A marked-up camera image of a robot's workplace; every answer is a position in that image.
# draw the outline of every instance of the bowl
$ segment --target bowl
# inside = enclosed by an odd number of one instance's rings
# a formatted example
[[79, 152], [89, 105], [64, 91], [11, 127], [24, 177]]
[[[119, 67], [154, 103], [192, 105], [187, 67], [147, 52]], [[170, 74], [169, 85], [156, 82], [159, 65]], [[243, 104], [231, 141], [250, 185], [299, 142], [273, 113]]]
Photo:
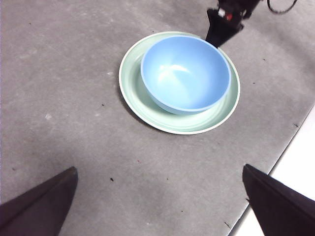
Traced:
[[141, 61], [141, 76], [153, 101], [178, 115], [211, 108], [231, 84], [230, 67], [221, 52], [200, 38], [185, 35], [150, 47]]

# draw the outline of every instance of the plate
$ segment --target plate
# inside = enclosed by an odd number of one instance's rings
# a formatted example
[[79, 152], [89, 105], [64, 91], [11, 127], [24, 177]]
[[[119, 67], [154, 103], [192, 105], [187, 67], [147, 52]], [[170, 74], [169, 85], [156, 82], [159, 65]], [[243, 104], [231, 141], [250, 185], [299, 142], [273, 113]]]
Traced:
[[240, 97], [240, 81], [234, 64], [221, 50], [231, 69], [231, 86], [224, 99], [212, 108], [196, 115], [175, 115], [160, 108], [148, 95], [140, 74], [140, 64], [146, 50], [155, 42], [174, 35], [197, 35], [169, 31], [149, 35], [135, 43], [125, 54], [119, 69], [122, 95], [133, 110], [147, 124], [173, 134], [198, 134], [224, 123], [234, 112]]

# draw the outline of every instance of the dark speck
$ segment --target dark speck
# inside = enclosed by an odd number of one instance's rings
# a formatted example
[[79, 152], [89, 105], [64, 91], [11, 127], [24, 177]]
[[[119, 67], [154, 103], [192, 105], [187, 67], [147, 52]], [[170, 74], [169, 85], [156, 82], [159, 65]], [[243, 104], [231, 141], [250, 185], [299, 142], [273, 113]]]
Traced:
[[227, 224], [226, 222], [224, 222], [225, 223], [225, 225], [229, 228], [229, 229], [231, 229], [231, 227], [229, 226], [229, 224]]

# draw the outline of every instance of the cable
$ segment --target cable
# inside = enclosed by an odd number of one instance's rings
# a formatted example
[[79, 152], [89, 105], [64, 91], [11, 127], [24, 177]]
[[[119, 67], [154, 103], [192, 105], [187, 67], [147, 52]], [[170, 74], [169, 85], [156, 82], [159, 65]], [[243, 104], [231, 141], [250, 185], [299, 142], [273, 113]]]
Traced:
[[294, 0], [293, 4], [287, 9], [287, 10], [284, 10], [284, 11], [277, 11], [275, 9], [272, 8], [272, 6], [270, 5], [270, 0], [267, 0], [267, 4], [268, 4], [268, 8], [271, 12], [275, 13], [275, 14], [285, 14], [287, 13], [289, 10], [292, 9], [292, 7], [296, 4], [297, 0]]

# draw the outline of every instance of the white floor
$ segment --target white floor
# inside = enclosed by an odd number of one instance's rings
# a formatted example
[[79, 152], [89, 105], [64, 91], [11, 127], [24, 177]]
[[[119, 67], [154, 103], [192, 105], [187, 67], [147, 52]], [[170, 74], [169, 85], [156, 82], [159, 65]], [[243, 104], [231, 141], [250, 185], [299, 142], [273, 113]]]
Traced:
[[[288, 187], [315, 200], [315, 107], [274, 167], [271, 176]], [[264, 236], [251, 208], [230, 236]]]

